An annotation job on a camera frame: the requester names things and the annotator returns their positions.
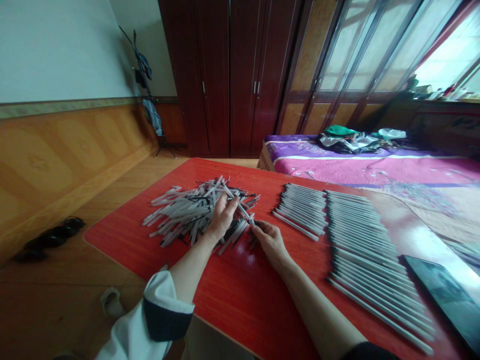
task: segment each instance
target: bed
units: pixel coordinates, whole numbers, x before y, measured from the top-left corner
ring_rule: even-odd
[[[394,196],[414,211],[480,275],[480,163],[403,149],[339,154],[317,135],[271,135],[258,167]]]

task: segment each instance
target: hand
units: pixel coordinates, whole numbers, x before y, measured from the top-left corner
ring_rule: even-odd
[[[266,221],[255,220],[255,225],[251,227],[251,230],[260,241],[266,258],[277,272],[295,263],[285,247],[278,226]]]
[[[233,200],[230,200],[230,202],[228,202],[227,199],[228,196],[224,192],[216,202],[210,225],[206,230],[206,233],[215,238],[215,243],[220,240],[220,238],[223,237],[225,232],[229,229],[234,218],[235,210],[240,202],[238,196]]]

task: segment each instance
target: person's left hand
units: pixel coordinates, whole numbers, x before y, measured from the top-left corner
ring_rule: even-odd
[[[210,225],[205,232],[206,234],[210,234],[215,241],[220,240],[229,229],[234,218],[235,210],[240,202],[238,196],[230,200],[230,202],[228,202],[227,199],[227,193],[224,192],[216,202]]]

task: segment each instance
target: wooden floor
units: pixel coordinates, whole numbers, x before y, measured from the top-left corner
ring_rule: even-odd
[[[113,322],[100,303],[108,287],[121,292],[131,310],[142,298],[145,282],[83,241],[83,232],[113,210],[183,164],[162,150],[149,157],[82,206],[73,215],[87,226],[64,246],[48,250],[41,263],[8,263],[0,271],[0,348],[3,359],[51,360],[74,353],[93,359],[109,339]],[[258,159],[213,159],[250,168]]]

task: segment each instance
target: red table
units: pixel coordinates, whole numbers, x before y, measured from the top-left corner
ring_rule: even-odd
[[[165,263],[172,266],[189,249],[181,241],[175,241],[169,248],[160,248],[161,238],[149,237],[154,230],[141,224],[142,219],[153,211],[150,200],[169,190],[170,186],[196,188],[196,180],[206,181],[220,175],[231,176],[232,186],[261,194],[253,209],[255,218],[278,225],[291,256],[318,288],[369,341],[400,358],[424,359],[427,356],[324,280],[331,269],[326,235],[314,242],[270,214],[279,203],[285,183],[369,198],[382,216],[400,254],[445,266],[480,303],[477,274],[398,199],[372,191],[198,158],[188,160],[99,221],[86,232],[85,240],[148,280]],[[234,250],[210,258],[194,298],[194,313],[260,358],[318,358],[287,288],[268,264],[260,246],[250,251],[246,239],[244,235]],[[423,299],[432,309],[426,297]],[[435,351],[435,358],[465,357],[464,349],[448,333],[439,314],[432,310],[428,316],[434,320],[437,330],[435,341],[429,343]]]

